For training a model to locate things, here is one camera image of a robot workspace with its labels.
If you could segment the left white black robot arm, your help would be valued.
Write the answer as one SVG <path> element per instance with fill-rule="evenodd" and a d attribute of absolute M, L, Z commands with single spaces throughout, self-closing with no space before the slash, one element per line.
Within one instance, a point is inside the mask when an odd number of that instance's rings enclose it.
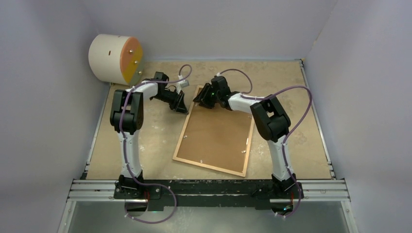
<path fill-rule="evenodd" d="M 156 72 L 152 79 L 145 79 L 130 89 L 115 91 L 110 124 L 121 143 L 122 171 L 117 182 L 120 192 L 138 199 L 148 187 L 143 181 L 138 146 L 138 135 L 144 121 L 144 101 L 157 99 L 167 103 L 172 111 L 187 115 L 189 111 L 182 90 L 188 86 L 187 78 L 178 75 L 177 81 L 170 81 L 163 72 Z"/>

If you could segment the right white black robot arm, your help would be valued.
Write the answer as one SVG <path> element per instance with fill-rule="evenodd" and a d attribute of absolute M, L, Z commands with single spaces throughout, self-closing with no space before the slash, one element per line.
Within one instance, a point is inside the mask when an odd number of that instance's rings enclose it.
<path fill-rule="evenodd" d="M 267 141 L 273 164 L 273 192 L 283 198 L 295 185 L 293 171 L 289 168 L 286 136 L 291 120 L 275 94 L 266 97 L 248 96 L 231 91 L 223 76 L 215 76 L 193 99 L 200 106 L 212 109 L 218 103 L 230 111 L 251 114 L 259 135 Z"/>

